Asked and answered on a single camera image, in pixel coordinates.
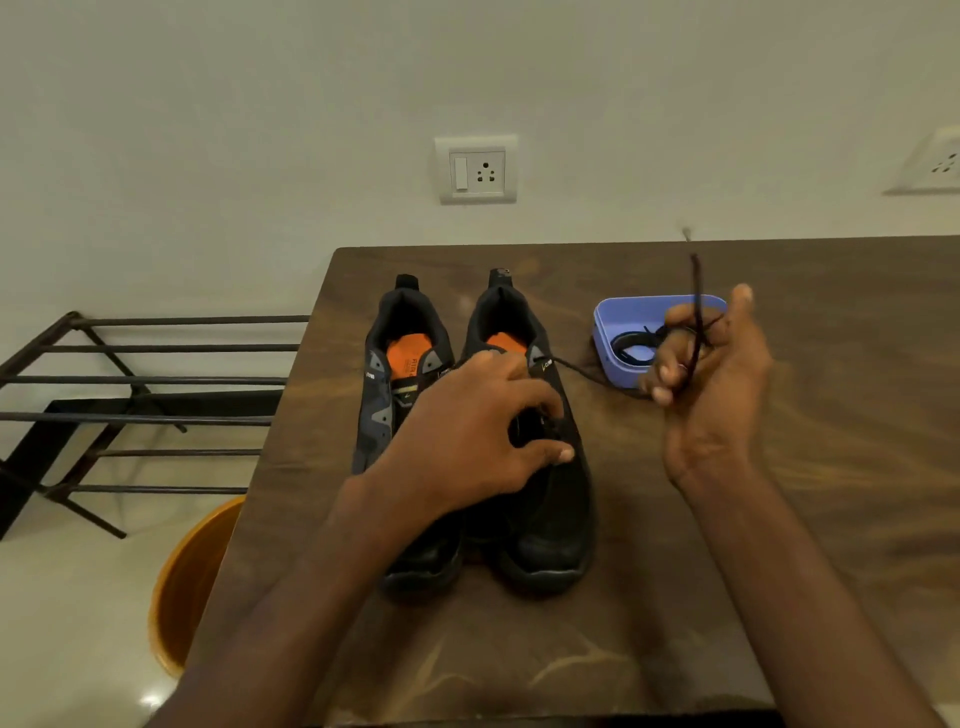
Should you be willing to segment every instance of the power socket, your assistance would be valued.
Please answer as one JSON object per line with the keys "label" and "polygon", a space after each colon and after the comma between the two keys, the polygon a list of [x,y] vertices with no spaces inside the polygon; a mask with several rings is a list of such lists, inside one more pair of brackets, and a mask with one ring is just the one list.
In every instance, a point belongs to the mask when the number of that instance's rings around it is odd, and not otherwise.
{"label": "power socket", "polygon": [[924,139],[903,165],[893,192],[960,192],[960,126]]}
{"label": "power socket", "polygon": [[467,158],[467,192],[503,193],[506,152],[470,152],[464,157]]}
{"label": "power socket", "polygon": [[516,201],[515,134],[434,139],[440,201],[445,205]]}

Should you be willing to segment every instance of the forearm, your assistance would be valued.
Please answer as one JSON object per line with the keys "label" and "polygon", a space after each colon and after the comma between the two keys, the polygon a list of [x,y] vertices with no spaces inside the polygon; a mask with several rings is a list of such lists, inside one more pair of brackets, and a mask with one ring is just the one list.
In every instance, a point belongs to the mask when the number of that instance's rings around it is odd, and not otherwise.
{"label": "forearm", "polygon": [[684,494],[788,725],[943,726],[769,478],[725,468]]}
{"label": "forearm", "polygon": [[338,499],[293,570],[224,647],[192,667],[150,728],[300,725],[341,639],[409,536],[376,517],[364,483]]}

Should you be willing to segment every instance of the left hand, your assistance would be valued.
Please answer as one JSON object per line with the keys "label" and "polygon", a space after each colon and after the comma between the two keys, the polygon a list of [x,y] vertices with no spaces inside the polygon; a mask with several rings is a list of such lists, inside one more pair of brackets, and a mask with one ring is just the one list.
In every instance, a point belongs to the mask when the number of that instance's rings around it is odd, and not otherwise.
{"label": "left hand", "polygon": [[479,352],[418,397],[393,442],[358,479],[374,499],[390,504],[391,516],[410,519],[417,529],[518,491],[535,471],[574,456],[573,447],[558,440],[522,448],[510,443],[510,421],[527,407],[564,414],[560,395],[530,378],[523,356]]}

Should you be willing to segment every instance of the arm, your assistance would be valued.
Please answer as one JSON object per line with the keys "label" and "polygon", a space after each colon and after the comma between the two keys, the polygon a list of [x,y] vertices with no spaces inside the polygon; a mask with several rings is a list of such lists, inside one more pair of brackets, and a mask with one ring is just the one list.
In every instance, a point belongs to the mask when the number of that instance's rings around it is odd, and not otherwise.
{"label": "arm", "polygon": [[518,354],[480,352],[421,394],[379,460],[344,483],[293,569],[218,653],[187,670],[149,728],[300,725],[360,606],[419,533],[573,457],[562,442],[510,444],[510,420],[537,406],[564,412]]}
{"label": "arm", "polygon": [[[686,322],[689,307],[669,316]],[[733,290],[709,336],[685,390],[692,336],[681,330],[641,386],[665,410],[664,466],[700,525],[786,723],[942,727],[759,465],[756,432],[773,361],[747,286]]]}

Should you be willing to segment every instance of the shoe pair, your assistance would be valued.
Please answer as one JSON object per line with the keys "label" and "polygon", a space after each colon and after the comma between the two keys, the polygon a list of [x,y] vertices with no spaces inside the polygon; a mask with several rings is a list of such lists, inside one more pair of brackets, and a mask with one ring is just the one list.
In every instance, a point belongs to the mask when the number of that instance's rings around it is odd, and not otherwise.
{"label": "shoe pair", "polygon": [[[390,595],[438,590],[460,572],[467,544],[480,546],[511,584],[534,594],[558,594],[587,570],[593,552],[593,499],[583,444],[550,353],[546,331],[513,286],[509,271],[494,269],[467,328],[461,362],[483,349],[526,356],[530,376],[542,378],[564,401],[564,417],[547,420],[536,409],[510,424],[510,440],[560,439],[574,447],[569,463],[534,473],[517,493],[489,498],[432,523],[387,569]],[[413,276],[396,277],[380,300],[366,341],[363,399],[353,474],[386,449],[420,392],[454,365],[446,329]]]}

